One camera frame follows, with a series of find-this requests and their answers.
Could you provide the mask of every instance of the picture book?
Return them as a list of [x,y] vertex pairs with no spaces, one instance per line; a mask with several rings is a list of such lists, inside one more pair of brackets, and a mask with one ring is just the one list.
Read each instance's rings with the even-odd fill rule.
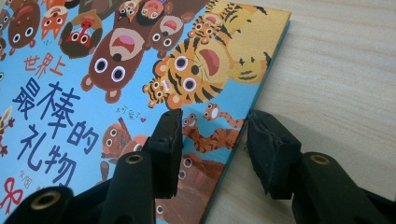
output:
[[177,196],[200,223],[290,13],[221,0],[7,0],[0,13],[0,221],[37,190],[112,177],[162,113],[183,111]]

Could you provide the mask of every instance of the wooden surface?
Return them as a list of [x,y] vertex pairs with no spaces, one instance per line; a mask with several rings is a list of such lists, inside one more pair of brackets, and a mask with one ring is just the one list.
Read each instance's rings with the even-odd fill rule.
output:
[[[239,0],[291,11],[256,108],[326,153],[365,189],[395,200],[396,2]],[[206,223],[295,223],[264,195],[243,140]]]

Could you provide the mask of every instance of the cartoon animal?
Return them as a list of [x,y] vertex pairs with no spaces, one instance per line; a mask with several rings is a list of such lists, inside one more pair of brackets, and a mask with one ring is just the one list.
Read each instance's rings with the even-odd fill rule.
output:
[[103,21],[116,11],[124,0],[80,0],[78,14],[96,9],[96,14]]
[[218,128],[208,137],[204,137],[199,132],[197,122],[196,115],[189,114],[187,118],[183,119],[182,133],[194,142],[194,147],[199,152],[208,153],[221,147],[232,149],[235,145],[239,135],[238,130]]
[[95,10],[81,13],[68,22],[62,30],[59,45],[71,59],[93,54],[102,38],[102,20]]
[[41,22],[41,39],[44,39],[49,31],[53,31],[53,38],[56,39],[67,20],[67,8],[64,6],[54,6],[48,9]]
[[106,102],[116,103],[121,89],[132,79],[143,57],[145,40],[135,30],[116,28],[108,33],[92,56],[81,88],[93,86],[106,92]]
[[200,15],[192,25],[189,37],[199,37],[206,44],[222,27],[226,16],[236,7],[235,3],[210,0],[205,13]]
[[5,133],[6,128],[12,128],[14,127],[14,121],[15,119],[11,118],[11,112],[12,112],[12,106],[10,106],[6,112],[4,113],[3,117],[0,117],[0,154],[1,157],[4,157],[4,155],[8,154],[7,151],[7,146],[4,146],[1,142],[3,140],[3,136]]
[[7,56],[7,54],[4,53],[6,46],[6,40],[3,37],[0,37],[0,61],[3,61]]
[[35,2],[29,2],[16,11],[8,26],[8,43],[11,46],[9,55],[14,54],[15,49],[21,49],[26,45],[30,48],[35,46],[35,34],[40,24],[40,7]]
[[148,0],[143,5],[141,12],[149,19],[157,19],[163,13],[163,3],[158,0]]
[[229,113],[221,112],[219,105],[213,103],[207,104],[204,112],[204,118],[209,121],[213,121],[218,118],[225,118],[233,128],[241,128],[245,123],[244,119],[233,119]]
[[194,152],[183,155],[177,196],[156,200],[157,218],[167,223],[201,223],[224,167],[221,162],[202,160]]
[[119,7],[118,20],[126,17],[129,22],[132,22],[134,15],[136,15],[136,10],[139,9],[140,2],[141,0],[130,0],[122,3]]
[[231,36],[234,32],[240,32],[241,27],[250,22],[252,14],[257,11],[266,14],[262,7],[210,0],[205,13],[195,20],[189,37],[200,37],[205,44],[220,30]]
[[164,3],[165,15],[152,27],[147,45],[158,50],[157,57],[164,58],[183,34],[184,24],[192,21],[196,13],[207,1],[167,0]]
[[0,36],[3,35],[3,31],[6,30],[6,28],[9,25],[11,17],[9,15],[9,12],[6,9],[1,9],[0,12]]
[[160,79],[155,77],[159,81],[153,79],[143,86],[148,106],[165,102],[168,108],[175,109],[209,101],[223,90],[231,66],[225,46],[219,41],[204,45],[199,38],[185,39],[170,55],[154,64],[154,75]]
[[122,118],[119,118],[119,122],[108,127],[102,139],[102,158],[110,159],[109,161],[114,164],[117,163],[119,157],[128,152],[140,151],[144,145],[140,136],[136,138],[136,141],[131,137]]

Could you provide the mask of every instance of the cartoon tiger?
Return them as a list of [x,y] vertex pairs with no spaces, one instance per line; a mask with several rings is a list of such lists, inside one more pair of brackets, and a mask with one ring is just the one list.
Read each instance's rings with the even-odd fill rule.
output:
[[206,5],[205,13],[200,15],[192,25],[189,37],[201,38],[201,43],[206,44],[221,29],[226,16],[233,11],[235,3],[210,0]]
[[252,14],[257,11],[266,14],[262,7],[211,0],[205,13],[195,20],[189,37],[199,37],[203,44],[220,31],[232,37],[234,32],[240,32],[240,28],[250,22]]
[[143,86],[150,99],[148,106],[165,102],[168,108],[176,109],[206,102],[221,93],[231,66],[219,41],[204,45],[199,38],[185,39],[170,55],[154,64],[156,77]]
[[200,134],[197,126],[198,118],[195,114],[191,113],[183,119],[182,134],[189,137],[194,142],[194,147],[197,151],[208,153],[213,150],[225,147],[232,149],[238,139],[239,130],[236,129],[216,129],[208,137]]
[[241,128],[245,123],[244,119],[233,119],[229,113],[221,112],[219,105],[213,103],[207,104],[204,112],[204,118],[209,121],[213,121],[218,118],[225,118],[233,128]]

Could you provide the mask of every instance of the cartoon monkey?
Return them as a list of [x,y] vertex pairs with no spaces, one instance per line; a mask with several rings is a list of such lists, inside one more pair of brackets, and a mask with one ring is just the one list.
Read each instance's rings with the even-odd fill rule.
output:
[[7,56],[7,54],[4,53],[6,46],[6,40],[3,37],[0,37],[0,61],[3,61]]
[[35,34],[40,24],[40,6],[35,2],[22,5],[14,11],[8,27],[8,43],[11,46],[9,55],[14,54],[15,49],[21,49],[26,45],[30,48],[35,46]]
[[14,121],[15,121],[15,119],[10,118],[11,112],[12,112],[12,106],[10,106],[10,107],[6,110],[6,112],[4,113],[3,117],[0,117],[0,148],[1,148],[0,154],[1,154],[1,157],[4,157],[4,155],[7,155],[7,154],[8,154],[7,146],[4,146],[4,145],[1,143],[1,141],[3,140],[3,136],[4,136],[5,129],[6,129],[6,128],[12,128],[12,127],[14,126]]
[[102,20],[95,10],[81,13],[62,30],[59,45],[69,58],[82,58],[93,54],[102,38]]

